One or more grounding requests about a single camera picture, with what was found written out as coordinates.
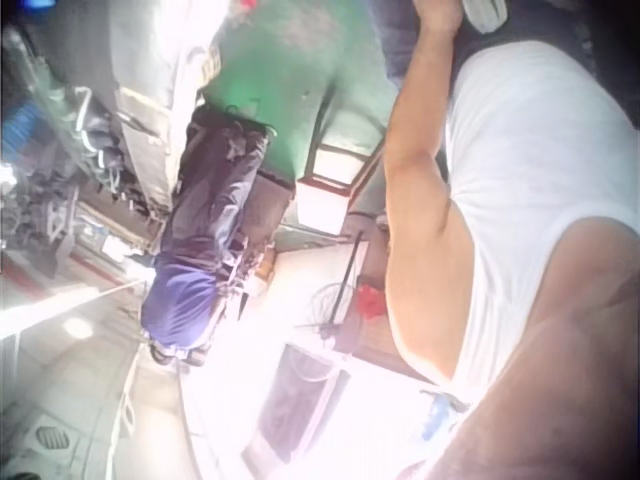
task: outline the floor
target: floor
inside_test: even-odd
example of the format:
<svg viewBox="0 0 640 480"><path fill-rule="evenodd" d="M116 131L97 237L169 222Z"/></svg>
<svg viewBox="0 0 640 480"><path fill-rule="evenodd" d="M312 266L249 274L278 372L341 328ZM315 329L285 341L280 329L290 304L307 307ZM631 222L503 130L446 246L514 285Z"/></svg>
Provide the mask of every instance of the floor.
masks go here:
<svg viewBox="0 0 640 480"><path fill-rule="evenodd" d="M395 89L362 2L259 0L221 32L220 50L207 100L275 128L265 166L283 177L302 175L332 83L325 143L368 154L384 134Z"/></svg>

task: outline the white tank top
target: white tank top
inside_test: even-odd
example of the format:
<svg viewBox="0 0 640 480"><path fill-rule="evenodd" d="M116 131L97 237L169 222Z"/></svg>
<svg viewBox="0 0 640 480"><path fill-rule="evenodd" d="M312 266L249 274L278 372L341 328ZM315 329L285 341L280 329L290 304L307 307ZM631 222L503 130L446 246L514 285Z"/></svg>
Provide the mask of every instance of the white tank top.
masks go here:
<svg viewBox="0 0 640 480"><path fill-rule="evenodd" d="M521 42L471 57L447 125L451 198L474 244L467 330L453 389L480 399L520 340L567 228L608 217L640 232L639 137L573 59Z"/></svg>

